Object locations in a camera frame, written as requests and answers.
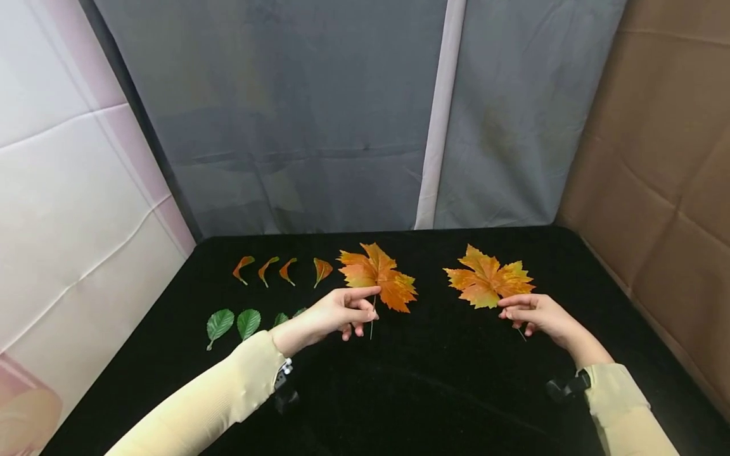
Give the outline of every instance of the orange maple leaf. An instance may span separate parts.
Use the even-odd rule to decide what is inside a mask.
[[[241,258],[241,261],[238,263],[238,266],[233,270],[233,277],[236,277],[238,280],[243,282],[244,285],[248,285],[248,282],[246,282],[243,278],[241,278],[241,268],[243,266],[249,265],[254,262],[253,257],[243,257]]]
[[[471,245],[466,246],[466,256],[459,262],[470,267],[468,269],[444,268],[451,279],[451,287],[461,290],[459,298],[466,299],[475,308],[497,307],[499,296],[507,298],[512,295],[530,293],[534,288],[528,282],[527,271],[522,269],[522,261],[507,264],[499,268],[495,257],[484,255]]]
[[[317,282],[315,282],[315,286],[313,288],[316,288],[317,285],[319,285],[319,282],[332,273],[332,265],[327,263],[325,260],[315,258],[315,270],[317,271]]]
[[[286,264],[284,266],[282,266],[281,269],[279,269],[279,275],[281,276],[282,279],[291,283],[291,285],[293,287],[295,287],[296,285],[289,278],[289,265],[292,263],[296,263],[296,258],[292,258],[291,260],[287,261]]]
[[[379,285],[380,299],[386,306],[398,312],[410,313],[407,302],[415,301],[413,277],[395,271],[396,262],[377,244],[360,244],[368,256],[340,250],[339,260],[345,265],[339,271],[345,275],[349,287]]]

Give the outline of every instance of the black tablecloth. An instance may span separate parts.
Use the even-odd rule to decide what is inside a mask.
[[[628,366],[684,455],[728,454],[730,430],[581,240],[557,227],[215,238],[200,244],[43,455],[100,455],[166,396],[227,356],[232,328],[211,352],[205,325],[215,311],[255,308],[270,328],[336,287],[339,250],[377,242],[415,277],[411,314],[380,304],[372,340],[339,334],[294,358],[299,405],[284,416],[272,401],[216,441],[206,455],[600,455],[582,398],[556,405],[544,385],[573,374],[547,336],[525,342],[494,309],[474,309],[448,286],[470,243],[510,263],[522,260],[535,293],[546,293]],[[243,255],[246,287],[231,272]],[[282,261],[256,277],[268,258]],[[278,277],[290,257],[296,283]],[[312,289],[312,258],[335,267]]]

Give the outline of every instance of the gray curtain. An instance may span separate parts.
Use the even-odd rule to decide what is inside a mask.
[[[201,237],[412,227],[446,0],[96,5]]]
[[[95,2],[199,238],[413,227],[447,0]],[[553,221],[625,3],[467,1],[435,228]]]
[[[435,228],[545,225],[626,0],[467,0]]]

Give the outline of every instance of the wrist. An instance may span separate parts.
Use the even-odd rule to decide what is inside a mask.
[[[291,358],[308,345],[310,339],[306,331],[294,320],[273,327],[269,334],[274,345],[285,358]]]
[[[566,348],[578,370],[594,364],[612,364],[615,362],[601,342],[583,326],[571,338]]]

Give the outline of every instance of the brown cardboard panel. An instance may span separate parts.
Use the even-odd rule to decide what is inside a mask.
[[[727,0],[630,1],[623,16],[624,31],[730,43]]]
[[[730,403],[730,247],[678,214],[634,293]]]
[[[730,115],[730,52],[654,35],[620,35],[615,45],[612,95],[591,127],[637,176],[676,202]]]
[[[730,245],[730,125],[690,184],[680,210]]]
[[[567,213],[580,233],[600,247],[602,260],[631,289],[639,267],[669,223],[674,207],[629,171],[608,144],[585,134],[583,179],[567,188]]]
[[[730,422],[729,198],[730,1],[629,0],[557,220]]]

